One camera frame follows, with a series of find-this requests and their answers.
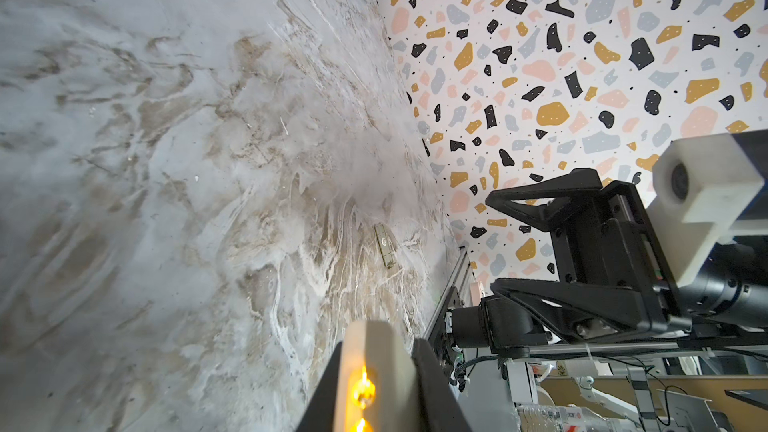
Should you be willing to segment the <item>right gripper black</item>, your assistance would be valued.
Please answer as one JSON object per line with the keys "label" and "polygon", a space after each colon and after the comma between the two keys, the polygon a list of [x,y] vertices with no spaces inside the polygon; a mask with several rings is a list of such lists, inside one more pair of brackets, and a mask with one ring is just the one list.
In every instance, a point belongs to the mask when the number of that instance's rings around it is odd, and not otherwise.
{"label": "right gripper black", "polygon": [[684,310],[636,187],[577,168],[498,189],[485,205],[551,232],[559,281],[501,278],[509,299],[569,342],[629,342],[676,333]]}

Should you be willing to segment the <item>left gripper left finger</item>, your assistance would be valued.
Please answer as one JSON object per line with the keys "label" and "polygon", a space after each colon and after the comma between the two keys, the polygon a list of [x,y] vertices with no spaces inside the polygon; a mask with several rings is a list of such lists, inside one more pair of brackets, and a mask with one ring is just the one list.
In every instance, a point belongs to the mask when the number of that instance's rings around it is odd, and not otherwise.
{"label": "left gripper left finger", "polygon": [[333,430],[341,352],[342,343],[338,342],[296,427],[297,432],[331,432]]}

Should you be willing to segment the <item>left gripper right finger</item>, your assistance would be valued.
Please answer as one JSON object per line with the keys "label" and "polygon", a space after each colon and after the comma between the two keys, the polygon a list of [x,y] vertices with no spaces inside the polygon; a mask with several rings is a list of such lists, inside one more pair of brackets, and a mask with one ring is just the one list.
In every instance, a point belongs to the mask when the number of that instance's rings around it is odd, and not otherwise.
{"label": "left gripper right finger", "polygon": [[470,432],[471,428],[429,342],[415,339],[411,357],[418,376],[420,431]]}

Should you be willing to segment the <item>white remote control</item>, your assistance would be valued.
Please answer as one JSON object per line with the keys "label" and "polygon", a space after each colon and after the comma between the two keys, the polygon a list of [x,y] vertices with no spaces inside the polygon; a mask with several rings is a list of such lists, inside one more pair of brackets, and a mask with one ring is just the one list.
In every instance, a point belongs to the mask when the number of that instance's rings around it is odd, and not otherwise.
{"label": "white remote control", "polygon": [[351,323],[341,344],[332,429],[418,431],[419,407],[417,370],[394,328]]}

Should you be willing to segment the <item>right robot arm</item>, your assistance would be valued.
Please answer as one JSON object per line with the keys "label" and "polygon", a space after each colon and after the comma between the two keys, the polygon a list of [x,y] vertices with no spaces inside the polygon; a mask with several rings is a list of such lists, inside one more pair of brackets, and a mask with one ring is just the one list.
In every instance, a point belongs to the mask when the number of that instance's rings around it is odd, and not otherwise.
{"label": "right robot arm", "polygon": [[674,278],[636,187],[602,185],[595,170],[492,191],[486,205],[549,234],[554,281],[501,278],[462,307],[448,298],[429,336],[447,374],[460,353],[527,357],[551,337],[568,344],[654,343],[665,334],[686,350],[767,355],[767,237],[716,244],[694,281]]}

